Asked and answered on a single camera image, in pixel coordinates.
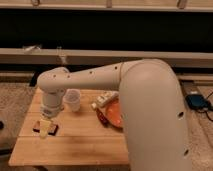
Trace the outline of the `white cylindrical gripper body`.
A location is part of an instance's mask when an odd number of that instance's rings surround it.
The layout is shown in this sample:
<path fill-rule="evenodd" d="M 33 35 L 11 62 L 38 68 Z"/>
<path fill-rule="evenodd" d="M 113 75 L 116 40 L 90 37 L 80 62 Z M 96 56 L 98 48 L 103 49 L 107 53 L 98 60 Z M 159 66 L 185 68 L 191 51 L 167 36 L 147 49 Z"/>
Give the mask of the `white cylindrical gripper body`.
<path fill-rule="evenodd" d="M 64 92 L 42 94 L 40 111 L 47 118 L 56 117 L 62 110 Z"/>

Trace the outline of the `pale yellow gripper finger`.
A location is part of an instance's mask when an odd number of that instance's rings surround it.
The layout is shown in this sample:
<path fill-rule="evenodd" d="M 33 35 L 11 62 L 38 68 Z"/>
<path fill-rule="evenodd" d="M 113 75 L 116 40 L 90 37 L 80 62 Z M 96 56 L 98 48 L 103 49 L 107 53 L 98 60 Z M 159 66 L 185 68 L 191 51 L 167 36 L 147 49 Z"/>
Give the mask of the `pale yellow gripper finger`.
<path fill-rule="evenodd" d="M 49 118 L 41 118 L 40 119 L 40 137 L 42 139 L 47 137 L 51 125 L 52 125 L 51 119 L 49 119 Z"/>

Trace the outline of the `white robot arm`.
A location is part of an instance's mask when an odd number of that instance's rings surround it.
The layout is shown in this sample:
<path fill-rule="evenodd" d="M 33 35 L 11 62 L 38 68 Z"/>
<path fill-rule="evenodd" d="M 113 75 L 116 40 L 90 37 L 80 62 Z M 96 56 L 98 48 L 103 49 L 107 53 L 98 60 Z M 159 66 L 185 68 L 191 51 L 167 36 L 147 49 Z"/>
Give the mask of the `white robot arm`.
<path fill-rule="evenodd" d="M 192 171 L 184 97 L 166 62 L 143 59 L 78 72 L 58 67 L 40 74 L 37 84 L 46 118 L 58 115 L 70 88 L 117 91 L 131 171 Z"/>

